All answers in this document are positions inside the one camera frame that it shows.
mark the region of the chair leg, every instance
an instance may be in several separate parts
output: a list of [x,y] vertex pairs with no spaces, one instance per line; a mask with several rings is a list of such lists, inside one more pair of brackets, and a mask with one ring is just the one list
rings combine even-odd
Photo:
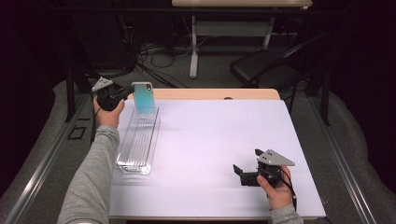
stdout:
[[293,92],[291,94],[291,99],[290,99],[290,103],[289,103],[289,113],[291,114],[291,109],[293,107],[293,103],[294,103],[294,97],[296,95],[297,92],[297,86],[298,86],[298,82],[296,84],[294,84],[293,86]]

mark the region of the clear plastic container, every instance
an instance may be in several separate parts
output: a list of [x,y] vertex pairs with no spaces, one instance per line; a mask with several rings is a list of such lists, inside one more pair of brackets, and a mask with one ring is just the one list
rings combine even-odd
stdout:
[[120,145],[117,165],[127,175],[148,175],[151,171],[161,120],[157,107],[144,113],[137,111],[135,108],[129,128]]

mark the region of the smartphone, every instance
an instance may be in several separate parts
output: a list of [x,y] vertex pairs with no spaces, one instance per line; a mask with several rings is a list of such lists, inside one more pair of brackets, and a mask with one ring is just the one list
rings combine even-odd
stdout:
[[134,107],[138,114],[154,113],[154,94],[150,82],[133,82]]

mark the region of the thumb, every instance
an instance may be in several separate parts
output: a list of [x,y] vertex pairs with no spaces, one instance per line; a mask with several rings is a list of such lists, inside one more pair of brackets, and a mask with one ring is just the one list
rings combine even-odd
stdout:
[[93,108],[94,108],[94,110],[95,110],[95,113],[96,113],[96,111],[100,108],[100,106],[99,106],[97,100],[98,100],[98,96],[95,95],[95,96],[93,97]]
[[257,182],[259,182],[259,185],[268,195],[272,195],[273,193],[276,192],[276,190],[270,185],[270,183],[268,183],[268,181],[264,178],[264,176],[258,175]]
[[117,107],[114,109],[114,112],[119,115],[122,112],[124,107],[125,107],[125,101],[124,101],[124,99],[122,99],[122,100],[120,100]]

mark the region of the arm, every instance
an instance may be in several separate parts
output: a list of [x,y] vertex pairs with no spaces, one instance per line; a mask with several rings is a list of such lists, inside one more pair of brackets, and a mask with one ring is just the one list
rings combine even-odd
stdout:
[[[282,166],[282,178],[290,184],[290,170],[286,166]],[[268,202],[271,206],[271,217],[273,224],[300,224],[304,223],[303,219],[297,214],[292,204],[290,189],[283,183],[279,183],[273,188],[268,181],[261,175],[257,177],[257,181],[264,191],[267,193]]]
[[124,102],[111,112],[99,109],[96,99],[93,104],[100,126],[66,192],[58,223],[108,223],[113,162],[120,143],[117,127]]

